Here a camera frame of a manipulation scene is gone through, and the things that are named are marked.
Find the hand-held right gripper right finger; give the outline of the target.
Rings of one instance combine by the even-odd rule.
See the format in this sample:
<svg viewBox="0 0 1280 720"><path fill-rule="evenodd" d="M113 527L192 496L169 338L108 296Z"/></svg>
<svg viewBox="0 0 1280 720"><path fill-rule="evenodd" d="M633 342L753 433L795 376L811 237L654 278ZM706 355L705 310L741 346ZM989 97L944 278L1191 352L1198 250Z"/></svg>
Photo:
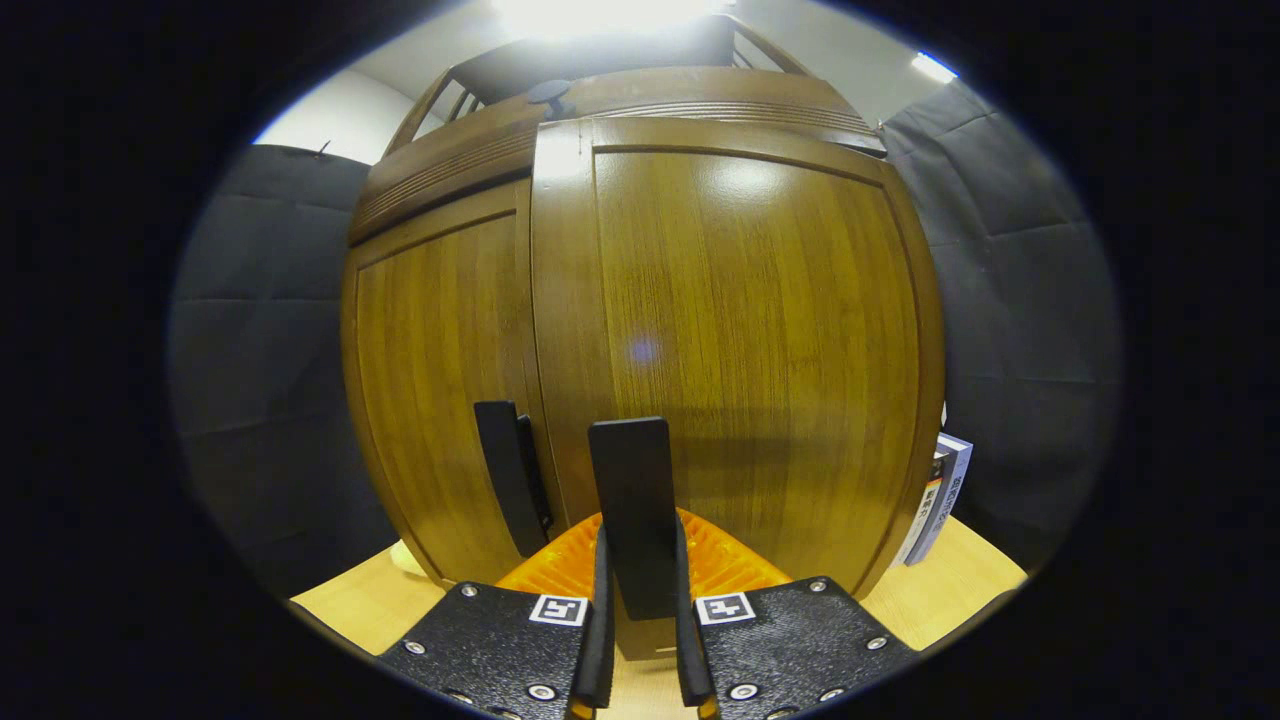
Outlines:
<svg viewBox="0 0 1280 720"><path fill-rule="evenodd" d="M713 523L676 518L676 664L700 719L818 719L918 660L833 579L795 580Z"/></svg>

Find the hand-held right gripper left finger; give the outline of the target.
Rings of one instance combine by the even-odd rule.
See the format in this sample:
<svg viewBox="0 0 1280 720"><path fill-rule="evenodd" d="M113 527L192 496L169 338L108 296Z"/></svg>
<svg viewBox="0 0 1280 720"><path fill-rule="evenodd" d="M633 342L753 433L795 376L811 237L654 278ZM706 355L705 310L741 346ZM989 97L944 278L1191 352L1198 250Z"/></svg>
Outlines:
<svg viewBox="0 0 1280 720"><path fill-rule="evenodd" d="M494 585L454 585L378 662L470 719L593 719L614 670L608 552L596 512Z"/></svg>

